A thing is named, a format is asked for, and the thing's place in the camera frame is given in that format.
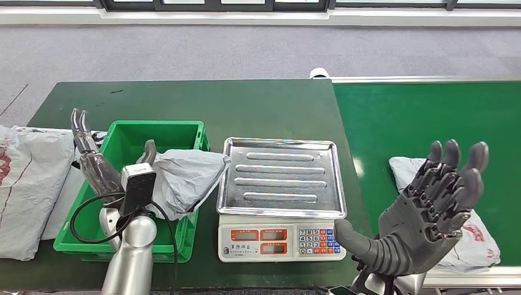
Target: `keypad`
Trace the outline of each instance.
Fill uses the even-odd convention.
[[[299,230],[299,253],[340,254],[340,244],[335,241],[332,229],[301,229]]]

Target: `red printed logo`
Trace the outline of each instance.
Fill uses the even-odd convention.
[[[481,232],[481,230],[479,230],[477,228],[477,226],[475,226],[473,224],[467,224],[467,225],[464,225],[462,228],[472,232],[472,234],[474,236],[474,241],[477,241],[477,242],[485,241],[485,238],[483,237],[483,233]]]
[[[5,149],[0,149],[0,186],[4,178],[11,172],[11,158],[6,155]]]
[[[496,254],[494,251],[492,251],[492,249],[487,249],[487,258],[496,258]]]

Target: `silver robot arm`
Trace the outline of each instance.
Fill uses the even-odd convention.
[[[148,295],[152,284],[152,242],[157,229],[148,216],[132,219],[105,275],[101,295]]]
[[[119,173],[92,140],[85,115],[85,111],[77,109],[71,114],[74,141],[81,153],[79,162],[82,173],[97,197],[114,195],[102,199],[104,204],[99,214],[100,226],[109,237],[116,234],[118,221],[131,219],[125,222],[128,225],[122,234],[109,241],[116,253],[109,263],[101,294],[149,295],[152,283],[152,243],[157,228],[143,208],[152,202],[155,173],[151,165],[157,153],[154,141],[146,142],[139,164],[126,166],[123,173]]]

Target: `robot finger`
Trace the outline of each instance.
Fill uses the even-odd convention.
[[[148,163],[150,166],[154,163],[155,156],[157,155],[157,149],[155,148],[154,140],[147,140],[145,142],[145,150],[143,155],[139,158],[139,163]]]
[[[433,143],[431,143],[430,150],[431,152],[429,153],[429,156],[427,156],[427,159],[432,163],[439,163],[443,155],[443,149],[439,140],[433,141]]]
[[[436,226],[439,232],[443,234],[451,234],[455,230],[460,229],[465,221],[467,221],[471,217],[469,212],[459,212],[454,217],[447,219],[440,219]]]
[[[479,198],[483,195],[483,181],[478,169],[472,168],[468,170],[462,177],[461,182],[465,189],[465,194],[455,196],[456,212],[470,211],[474,208]]]
[[[453,194],[436,200],[434,210],[441,219],[451,218],[460,212],[470,212],[483,194],[481,174],[473,168],[460,178],[460,187]]]
[[[439,211],[439,203],[444,203],[447,199],[447,194],[452,190],[454,182],[458,179],[456,172],[450,172],[443,176],[440,181],[434,183],[425,189],[425,199],[434,203],[434,209]]]
[[[421,165],[412,182],[407,186],[409,195],[413,195],[416,191],[424,189],[431,182],[437,172],[442,155],[443,149],[441,143],[438,140],[431,143],[429,156],[427,156],[427,159]]]
[[[447,153],[443,158],[443,163],[446,165],[447,169],[450,172],[455,170],[460,162],[460,147],[455,140],[449,140],[445,143],[445,152]]]
[[[74,135],[74,142],[78,148],[78,151],[82,154],[89,152],[100,152],[96,142],[92,138],[90,128],[85,123],[85,111],[81,111],[80,114],[78,109],[73,109],[71,114],[71,128],[72,135]]]
[[[469,159],[460,169],[459,174],[464,175],[468,170],[476,168],[482,173],[488,164],[488,145],[481,141],[471,146],[469,150]]]
[[[334,226],[335,239],[351,254],[358,258],[362,258],[368,255],[371,249],[370,239],[357,233],[353,229],[353,225],[346,219],[336,219]]]

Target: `gray carpet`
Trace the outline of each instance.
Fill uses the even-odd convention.
[[[58,81],[306,78],[317,66],[332,76],[521,74],[521,29],[0,26],[0,124],[27,124]]]

